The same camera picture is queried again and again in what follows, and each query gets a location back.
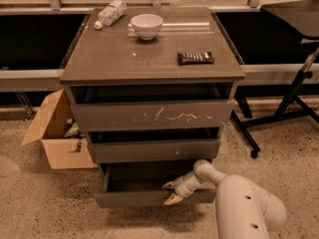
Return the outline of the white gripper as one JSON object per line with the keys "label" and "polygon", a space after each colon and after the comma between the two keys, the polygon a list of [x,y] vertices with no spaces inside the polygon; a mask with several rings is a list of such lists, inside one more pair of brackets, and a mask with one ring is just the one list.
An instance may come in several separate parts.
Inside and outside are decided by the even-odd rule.
{"label": "white gripper", "polygon": [[171,206],[180,203],[184,198],[191,196],[201,185],[202,180],[193,171],[174,181],[167,182],[161,189],[173,189],[174,193],[163,204]]}

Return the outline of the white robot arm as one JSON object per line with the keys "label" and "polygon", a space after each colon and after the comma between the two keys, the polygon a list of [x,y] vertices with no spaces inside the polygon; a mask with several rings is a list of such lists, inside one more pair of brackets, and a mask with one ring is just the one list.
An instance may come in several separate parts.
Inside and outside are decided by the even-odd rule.
{"label": "white robot arm", "polygon": [[270,239],[269,232],[285,224],[287,211],[277,196],[246,177],[218,171],[204,159],[191,172],[162,186],[173,190],[164,204],[182,202],[208,183],[216,187],[218,239]]}

